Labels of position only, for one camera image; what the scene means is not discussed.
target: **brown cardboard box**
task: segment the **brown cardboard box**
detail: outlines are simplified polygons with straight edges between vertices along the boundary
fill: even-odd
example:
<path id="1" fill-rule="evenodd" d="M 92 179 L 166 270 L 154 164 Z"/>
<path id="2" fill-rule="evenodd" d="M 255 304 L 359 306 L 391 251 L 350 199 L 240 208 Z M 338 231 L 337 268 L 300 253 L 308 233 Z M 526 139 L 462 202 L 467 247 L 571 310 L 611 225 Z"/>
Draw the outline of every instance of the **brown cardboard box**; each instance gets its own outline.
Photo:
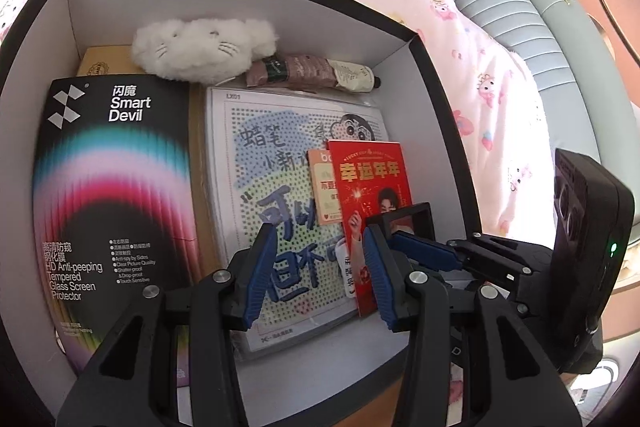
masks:
<path id="1" fill-rule="evenodd" d="M 131 46 L 98 46 L 87 48 L 78 76 L 90 74 L 144 73 L 131 61 Z"/>

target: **dotted canvas sheet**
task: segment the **dotted canvas sheet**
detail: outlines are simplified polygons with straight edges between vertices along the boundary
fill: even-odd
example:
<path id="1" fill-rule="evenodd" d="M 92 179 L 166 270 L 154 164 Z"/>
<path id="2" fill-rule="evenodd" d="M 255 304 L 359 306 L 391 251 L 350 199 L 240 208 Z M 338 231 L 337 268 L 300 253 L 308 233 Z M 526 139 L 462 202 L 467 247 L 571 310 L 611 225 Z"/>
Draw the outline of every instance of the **dotted canvas sheet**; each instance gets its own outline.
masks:
<path id="1" fill-rule="evenodd" d="M 305 96 L 235 89 L 209 93 L 214 211 L 229 261 L 262 223 L 278 230 L 278 256 L 260 317 L 246 334 L 254 351 L 336 321 L 355 309 L 335 258 L 341 223 L 318 225 L 306 152 L 327 139 L 387 140 L 379 110 Z"/>

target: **upholstered bed backrest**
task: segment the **upholstered bed backrest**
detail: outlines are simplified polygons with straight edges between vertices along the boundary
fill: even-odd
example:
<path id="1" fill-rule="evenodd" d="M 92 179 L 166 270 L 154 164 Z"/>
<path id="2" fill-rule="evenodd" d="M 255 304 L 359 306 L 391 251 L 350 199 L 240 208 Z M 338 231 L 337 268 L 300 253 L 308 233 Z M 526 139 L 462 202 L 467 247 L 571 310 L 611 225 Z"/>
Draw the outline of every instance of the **upholstered bed backrest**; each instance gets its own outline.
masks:
<path id="1" fill-rule="evenodd" d="M 552 148 L 600 161 L 634 193 L 640 237 L 640 137 L 622 78 L 577 0 L 455 0 L 532 71 Z"/>

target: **ribbed leather panel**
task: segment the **ribbed leather panel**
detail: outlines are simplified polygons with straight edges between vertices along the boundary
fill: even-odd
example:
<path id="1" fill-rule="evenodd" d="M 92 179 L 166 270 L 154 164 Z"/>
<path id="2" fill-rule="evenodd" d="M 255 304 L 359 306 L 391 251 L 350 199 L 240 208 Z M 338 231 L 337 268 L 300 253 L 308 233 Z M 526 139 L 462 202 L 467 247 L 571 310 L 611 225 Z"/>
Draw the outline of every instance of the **ribbed leather panel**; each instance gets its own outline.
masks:
<path id="1" fill-rule="evenodd" d="M 526 61 L 538 89 L 575 82 L 558 42 L 529 0 L 454 0 L 458 9 Z"/>

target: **orange coupon card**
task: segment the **orange coupon card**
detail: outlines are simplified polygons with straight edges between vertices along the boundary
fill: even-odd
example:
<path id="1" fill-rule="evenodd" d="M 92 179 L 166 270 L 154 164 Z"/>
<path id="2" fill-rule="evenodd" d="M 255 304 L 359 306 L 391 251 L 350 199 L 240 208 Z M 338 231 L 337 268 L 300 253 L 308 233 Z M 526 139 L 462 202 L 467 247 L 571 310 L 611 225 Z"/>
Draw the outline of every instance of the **orange coupon card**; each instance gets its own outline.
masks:
<path id="1" fill-rule="evenodd" d="M 320 225 L 342 221 L 338 190 L 335 188 L 334 165 L 331 153 L 322 149 L 309 149 L 309 170 L 316 197 L 316 213 Z"/>

